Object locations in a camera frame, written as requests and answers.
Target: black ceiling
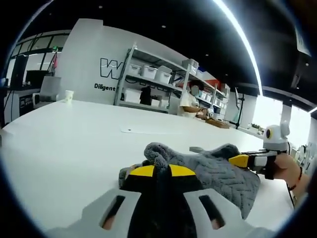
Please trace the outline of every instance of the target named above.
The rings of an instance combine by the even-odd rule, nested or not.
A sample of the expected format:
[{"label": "black ceiling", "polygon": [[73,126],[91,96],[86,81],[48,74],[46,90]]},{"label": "black ceiling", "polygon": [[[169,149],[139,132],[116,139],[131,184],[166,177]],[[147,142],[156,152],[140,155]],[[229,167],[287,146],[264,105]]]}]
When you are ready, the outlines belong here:
[{"label": "black ceiling", "polygon": [[[280,9],[270,0],[223,1],[250,42],[263,86],[291,92],[317,104],[317,62],[297,51],[293,24]],[[296,7],[296,2],[292,0],[290,4]],[[301,15],[303,11],[297,10],[297,13],[297,19],[305,22]],[[230,86],[239,83],[257,85],[250,57],[240,37],[212,0],[83,0],[80,4],[55,0],[31,24],[24,37],[43,31],[72,29],[78,18],[103,19],[104,25],[128,30],[167,45],[194,58]],[[303,29],[311,30],[312,26],[306,24]],[[299,89],[291,88],[295,74],[300,79]],[[239,86],[239,90],[257,93],[256,88],[245,86]],[[270,91],[265,94],[289,101],[285,95]],[[296,100],[294,103],[311,109],[311,106]]]}]

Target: white table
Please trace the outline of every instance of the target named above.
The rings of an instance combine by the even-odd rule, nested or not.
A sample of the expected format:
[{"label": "white table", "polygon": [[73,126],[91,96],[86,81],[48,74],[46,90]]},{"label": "white table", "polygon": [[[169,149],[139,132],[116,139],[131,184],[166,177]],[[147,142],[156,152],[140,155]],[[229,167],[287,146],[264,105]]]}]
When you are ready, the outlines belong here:
[{"label": "white table", "polygon": [[[134,133],[124,133],[131,129]],[[257,150],[262,140],[188,118],[137,109],[73,101],[56,102],[6,126],[2,139],[8,181],[27,214],[44,231],[66,227],[82,209],[117,186],[118,171],[145,159],[150,142],[190,153],[190,146],[214,149],[224,143]],[[262,179],[247,219],[276,229],[292,212],[284,181]]]}]

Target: ceiling light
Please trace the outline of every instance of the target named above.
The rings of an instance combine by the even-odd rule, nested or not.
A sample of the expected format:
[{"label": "ceiling light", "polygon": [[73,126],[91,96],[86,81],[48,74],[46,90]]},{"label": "ceiling light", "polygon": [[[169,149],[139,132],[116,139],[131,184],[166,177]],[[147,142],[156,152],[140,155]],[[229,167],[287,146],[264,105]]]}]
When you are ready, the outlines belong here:
[{"label": "ceiling light", "polygon": [[240,36],[245,48],[247,49],[247,52],[248,52],[249,57],[251,59],[254,71],[256,73],[258,86],[259,86],[259,93],[260,93],[261,96],[263,96],[262,83],[261,83],[261,77],[260,77],[259,68],[258,68],[258,65],[257,65],[257,62],[256,62],[256,58],[254,57],[253,51],[251,49],[250,43],[249,43],[246,35],[244,34],[244,32],[243,32],[241,26],[239,25],[237,19],[234,17],[234,15],[230,11],[230,9],[222,2],[222,0],[213,0],[213,1],[218,5],[218,7],[228,17],[228,19],[230,20],[230,22],[232,23],[232,25],[234,26],[234,28],[238,32],[238,34],[239,34],[239,36]]},{"label": "ceiling light", "polygon": [[317,111],[317,107],[315,107],[314,109],[310,110],[308,113],[312,114],[314,111]]}]

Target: gray towel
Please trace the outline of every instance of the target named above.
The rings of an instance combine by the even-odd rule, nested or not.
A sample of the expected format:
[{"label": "gray towel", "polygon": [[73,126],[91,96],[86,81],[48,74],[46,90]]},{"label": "gray towel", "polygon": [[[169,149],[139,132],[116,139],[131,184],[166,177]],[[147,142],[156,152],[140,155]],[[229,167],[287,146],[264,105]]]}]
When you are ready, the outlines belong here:
[{"label": "gray towel", "polygon": [[[259,190],[259,177],[249,171],[240,169],[228,162],[228,159],[239,155],[238,148],[231,144],[223,145],[212,151],[205,151],[193,147],[199,154],[186,155],[178,153],[166,145],[159,143],[149,144],[144,155],[147,161],[134,165],[134,168],[155,164],[185,166],[196,173],[204,188],[213,188],[227,198],[241,210],[243,219],[246,219]],[[124,168],[119,173],[119,187],[122,186],[127,171],[133,168]]]}]

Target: paper cup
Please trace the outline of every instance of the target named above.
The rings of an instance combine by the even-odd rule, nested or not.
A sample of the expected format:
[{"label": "paper cup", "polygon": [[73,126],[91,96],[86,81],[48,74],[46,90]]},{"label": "paper cup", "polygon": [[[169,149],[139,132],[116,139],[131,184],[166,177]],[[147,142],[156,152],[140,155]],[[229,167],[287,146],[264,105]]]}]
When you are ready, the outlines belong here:
[{"label": "paper cup", "polygon": [[65,91],[65,102],[70,103],[73,100],[74,91]]}]

